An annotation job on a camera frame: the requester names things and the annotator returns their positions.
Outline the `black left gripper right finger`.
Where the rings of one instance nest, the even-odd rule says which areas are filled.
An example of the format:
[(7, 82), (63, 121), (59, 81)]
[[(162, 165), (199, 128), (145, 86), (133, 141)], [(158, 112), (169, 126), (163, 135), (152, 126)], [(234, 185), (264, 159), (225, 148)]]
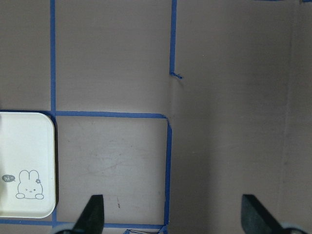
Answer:
[(245, 234), (307, 234), (301, 228), (283, 226), (252, 194), (242, 195), (240, 222)]

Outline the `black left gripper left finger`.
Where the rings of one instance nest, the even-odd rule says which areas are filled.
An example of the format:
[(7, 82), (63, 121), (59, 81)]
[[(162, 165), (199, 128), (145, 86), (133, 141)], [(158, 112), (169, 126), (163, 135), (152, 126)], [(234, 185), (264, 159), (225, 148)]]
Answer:
[(76, 223), (71, 228), (60, 226), (52, 230), (53, 234), (101, 234), (104, 229), (103, 195), (92, 195)]

